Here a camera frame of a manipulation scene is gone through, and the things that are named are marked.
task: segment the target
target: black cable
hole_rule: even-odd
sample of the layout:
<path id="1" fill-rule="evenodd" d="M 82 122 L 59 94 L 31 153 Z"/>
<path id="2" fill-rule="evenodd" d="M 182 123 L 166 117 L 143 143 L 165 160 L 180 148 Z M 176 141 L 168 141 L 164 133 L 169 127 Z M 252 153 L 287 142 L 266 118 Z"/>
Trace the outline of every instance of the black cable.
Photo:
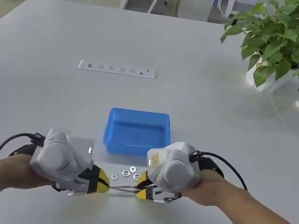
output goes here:
<path id="1" fill-rule="evenodd" d="M 8 139 L 6 139 L 1 145 L 0 145 L 0 150 L 7 144 L 9 143 L 11 140 L 19 138 L 19 137 L 29 137 L 31 139 L 35 138 L 34 134 L 30 134 L 30 133 L 20 133 L 20 134 L 15 134 L 11 137 L 9 137 Z"/>
<path id="2" fill-rule="evenodd" d="M 244 189 L 246 191 L 248 191 L 247 186 L 243 180 L 243 178 L 241 177 L 241 175 L 238 173 L 238 171 L 229 163 L 227 162 L 225 159 L 223 159 L 221 156 L 214 154 L 214 153 L 209 153 L 209 152 L 200 152 L 201 155 L 209 155 L 209 156 L 213 156 L 219 160 L 221 160 L 222 162 L 224 162 L 226 165 L 228 165 L 229 168 L 232 169 L 232 171 L 237 175 L 237 177 L 239 178 L 239 180 L 241 181 L 241 184 L 243 185 Z"/>

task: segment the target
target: white flower pot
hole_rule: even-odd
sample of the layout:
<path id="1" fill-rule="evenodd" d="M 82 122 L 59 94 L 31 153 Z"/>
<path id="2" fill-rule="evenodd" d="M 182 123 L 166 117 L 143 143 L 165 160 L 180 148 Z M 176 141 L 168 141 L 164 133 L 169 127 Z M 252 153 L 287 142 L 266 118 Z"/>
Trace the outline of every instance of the white flower pot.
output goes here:
<path id="1" fill-rule="evenodd" d="M 273 91 L 275 91 L 280 86 L 284 85 L 285 83 L 287 83 L 293 78 L 293 74 L 295 73 L 295 71 L 290 70 L 288 73 L 286 73 L 284 76 L 282 76 L 279 80 L 275 82 L 276 73 L 273 73 L 267 78 L 264 84 L 260 85 L 259 87 L 256 87 L 256 84 L 254 83 L 254 79 L 253 79 L 253 73 L 256 70 L 256 65 L 261 62 L 262 62 L 262 58 L 260 58 L 260 60 L 255 64 L 255 66 L 253 66 L 253 68 L 250 69 L 246 74 L 246 81 L 249 83 L 249 85 L 255 87 L 257 90 L 261 92 L 272 93 Z"/>

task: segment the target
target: sticker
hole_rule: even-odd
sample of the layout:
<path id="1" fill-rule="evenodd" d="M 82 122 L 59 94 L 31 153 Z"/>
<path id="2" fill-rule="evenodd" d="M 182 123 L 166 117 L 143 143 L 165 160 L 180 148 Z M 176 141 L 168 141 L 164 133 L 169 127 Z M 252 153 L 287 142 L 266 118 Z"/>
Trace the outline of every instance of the sticker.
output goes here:
<path id="1" fill-rule="evenodd" d="M 156 169 L 160 165 L 159 153 L 153 154 L 151 156 L 151 163 L 152 163 L 153 169 Z"/>

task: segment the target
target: potted plant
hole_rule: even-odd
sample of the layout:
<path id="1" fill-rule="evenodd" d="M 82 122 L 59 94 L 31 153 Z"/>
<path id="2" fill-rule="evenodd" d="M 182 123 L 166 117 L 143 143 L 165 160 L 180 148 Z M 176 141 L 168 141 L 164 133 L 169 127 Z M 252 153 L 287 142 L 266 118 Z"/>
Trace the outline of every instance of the potted plant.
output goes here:
<path id="1" fill-rule="evenodd" d="M 275 10 L 272 15 L 267 7 Z M 247 82 L 260 91 L 275 89 L 298 76 L 299 69 L 299 0 L 277 0 L 257 3 L 250 11 L 241 12 L 225 25 L 220 38 L 245 34 L 241 45 L 242 60 L 250 57 Z"/>

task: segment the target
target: black wrist strap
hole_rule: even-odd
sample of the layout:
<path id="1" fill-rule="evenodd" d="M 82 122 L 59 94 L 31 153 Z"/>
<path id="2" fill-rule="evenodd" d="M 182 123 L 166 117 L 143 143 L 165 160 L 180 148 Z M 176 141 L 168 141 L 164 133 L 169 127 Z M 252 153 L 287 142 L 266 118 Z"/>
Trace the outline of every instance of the black wrist strap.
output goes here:
<path id="1" fill-rule="evenodd" d="M 30 144 L 30 145 L 24 145 L 16 150 L 14 150 L 9 156 L 17 155 L 17 154 L 26 154 L 33 156 L 33 153 L 36 150 L 36 145 Z"/>
<path id="2" fill-rule="evenodd" d="M 216 171 L 219 175 L 221 175 L 224 178 L 224 174 L 222 170 L 214 163 L 214 161 L 211 158 L 207 157 L 200 157 L 198 160 L 199 170 L 205 170 L 205 169 L 211 169 Z"/>

